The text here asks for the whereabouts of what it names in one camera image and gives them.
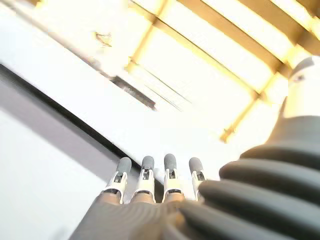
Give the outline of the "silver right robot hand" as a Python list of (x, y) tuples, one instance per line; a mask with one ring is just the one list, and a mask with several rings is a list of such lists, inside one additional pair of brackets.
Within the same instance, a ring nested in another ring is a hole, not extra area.
[(132, 162), (122, 158), (71, 235), (73, 240), (317, 240), (320, 237), (320, 58), (291, 72), (268, 140), (208, 180), (189, 160), (195, 200), (186, 200), (172, 154), (155, 202), (154, 159), (143, 159), (131, 202), (123, 196)]

